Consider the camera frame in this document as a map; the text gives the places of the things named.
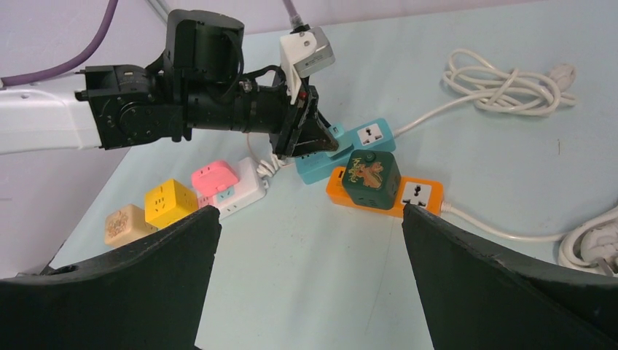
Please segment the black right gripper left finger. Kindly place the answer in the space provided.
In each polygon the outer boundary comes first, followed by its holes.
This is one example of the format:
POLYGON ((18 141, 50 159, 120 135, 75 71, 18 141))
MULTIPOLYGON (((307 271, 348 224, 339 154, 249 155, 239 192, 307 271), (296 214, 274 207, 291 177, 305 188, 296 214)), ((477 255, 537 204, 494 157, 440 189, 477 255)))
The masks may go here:
POLYGON ((222 227, 207 206, 145 238, 1 280, 3 349, 194 349, 222 227))

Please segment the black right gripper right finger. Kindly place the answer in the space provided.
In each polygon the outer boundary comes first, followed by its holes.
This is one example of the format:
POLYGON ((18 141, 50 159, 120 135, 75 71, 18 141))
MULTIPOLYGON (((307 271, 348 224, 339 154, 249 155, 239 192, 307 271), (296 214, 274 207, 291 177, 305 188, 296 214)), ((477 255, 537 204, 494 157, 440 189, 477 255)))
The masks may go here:
POLYGON ((436 349, 615 349, 617 280, 521 254, 425 209, 404 241, 436 349))

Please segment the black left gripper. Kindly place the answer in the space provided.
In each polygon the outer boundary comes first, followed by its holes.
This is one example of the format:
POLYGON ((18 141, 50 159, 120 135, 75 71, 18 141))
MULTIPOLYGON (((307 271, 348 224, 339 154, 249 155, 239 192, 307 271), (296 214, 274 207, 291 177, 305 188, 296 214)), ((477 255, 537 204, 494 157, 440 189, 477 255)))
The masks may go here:
POLYGON ((164 78, 168 94, 184 108, 187 128, 267 133, 279 158, 331 152, 339 142, 318 110, 318 93, 306 78, 290 104, 281 66, 246 72, 245 26, 205 10, 168 15, 164 78))

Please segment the dark green cube adapter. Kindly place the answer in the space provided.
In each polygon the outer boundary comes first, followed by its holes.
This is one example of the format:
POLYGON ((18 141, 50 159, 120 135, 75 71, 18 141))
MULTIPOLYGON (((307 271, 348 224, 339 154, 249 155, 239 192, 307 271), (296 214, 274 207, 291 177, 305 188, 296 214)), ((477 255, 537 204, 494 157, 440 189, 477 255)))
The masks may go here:
POLYGON ((401 174, 391 152, 368 149, 352 151, 342 185, 357 206, 389 210, 394 207, 401 174))

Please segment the beige cube socket adapter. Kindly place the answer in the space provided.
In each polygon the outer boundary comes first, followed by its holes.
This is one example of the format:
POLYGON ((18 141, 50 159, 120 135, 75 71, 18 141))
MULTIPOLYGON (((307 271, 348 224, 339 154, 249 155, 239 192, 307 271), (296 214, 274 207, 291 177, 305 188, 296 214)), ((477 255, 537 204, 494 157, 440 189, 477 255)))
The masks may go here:
POLYGON ((142 208, 128 204, 107 216, 103 241, 112 248, 118 248, 156 231, 155 226, 145 221, 145 212, 142 208))

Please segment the yellow cube socket adapter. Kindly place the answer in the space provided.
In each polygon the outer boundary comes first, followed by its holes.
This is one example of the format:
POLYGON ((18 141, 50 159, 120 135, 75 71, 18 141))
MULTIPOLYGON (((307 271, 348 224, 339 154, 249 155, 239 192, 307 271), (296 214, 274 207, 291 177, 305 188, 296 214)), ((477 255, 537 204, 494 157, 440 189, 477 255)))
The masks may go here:
POLYGON ((198 210, 196 194, 169 179, 144 194, 146 223, 163 229, 198 210))

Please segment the orange power strip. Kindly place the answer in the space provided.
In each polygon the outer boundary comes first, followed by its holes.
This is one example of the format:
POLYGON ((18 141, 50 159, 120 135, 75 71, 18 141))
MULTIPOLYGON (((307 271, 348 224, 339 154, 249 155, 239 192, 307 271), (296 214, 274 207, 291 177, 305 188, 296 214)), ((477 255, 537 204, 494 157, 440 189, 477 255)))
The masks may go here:
POLYGON ((345 168, 336 167, 332 172, 326 186, 326 193, 331 202, 340 206, 371 211, 391 217, 403 217, 404 206, 408 203, 419 206, 439 216, 442 212, 444 200, 444 186, 442 183, 429 179, 418 179, 403 176, 396 194, 394 206, 389 210, 376 209, 355 204, 343 187, 342 178, 345 168))

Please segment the pink plug adapter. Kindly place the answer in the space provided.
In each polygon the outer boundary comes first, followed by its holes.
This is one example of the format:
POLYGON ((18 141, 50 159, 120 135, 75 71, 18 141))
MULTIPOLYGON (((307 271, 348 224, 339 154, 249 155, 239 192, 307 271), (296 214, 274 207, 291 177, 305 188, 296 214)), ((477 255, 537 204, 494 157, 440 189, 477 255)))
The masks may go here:
POLYGON ((216 160, 194 171, 191 183, 202 196, 211 197, 237 184, 239 177, 225 160, 216 160))

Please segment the teal USB charger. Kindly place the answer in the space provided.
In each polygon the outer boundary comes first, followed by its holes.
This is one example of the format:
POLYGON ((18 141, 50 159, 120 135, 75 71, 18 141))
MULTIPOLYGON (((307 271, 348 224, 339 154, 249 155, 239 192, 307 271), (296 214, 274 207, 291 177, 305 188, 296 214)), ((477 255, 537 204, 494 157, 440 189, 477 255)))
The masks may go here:
POLYGON ((329 131, 335 138, 338 146, 334 151, 326 152, 326 155, 330 159, 335 159, 343 156, 346 152, 350 152, 353 149, 353 138, 349 131, 347 131, 342 123, 336 123, 329 127, 329 131))

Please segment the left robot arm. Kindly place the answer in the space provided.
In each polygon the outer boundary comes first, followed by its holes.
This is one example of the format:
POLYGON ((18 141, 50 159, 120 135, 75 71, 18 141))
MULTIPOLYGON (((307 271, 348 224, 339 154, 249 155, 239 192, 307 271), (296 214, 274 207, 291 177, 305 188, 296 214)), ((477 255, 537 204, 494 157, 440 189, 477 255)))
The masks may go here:
POLYGON ((309 83, 335 55, 292 4, 281 62, 249 72, 242 22, 184 9, 169 12, 165 49, 148 66, 86 66, 116 8, 110 1, 94 39, 71 61, 1 79, 2 154, 188 141, 195 129, 265 133, 281 160, 338 148, 309 83))

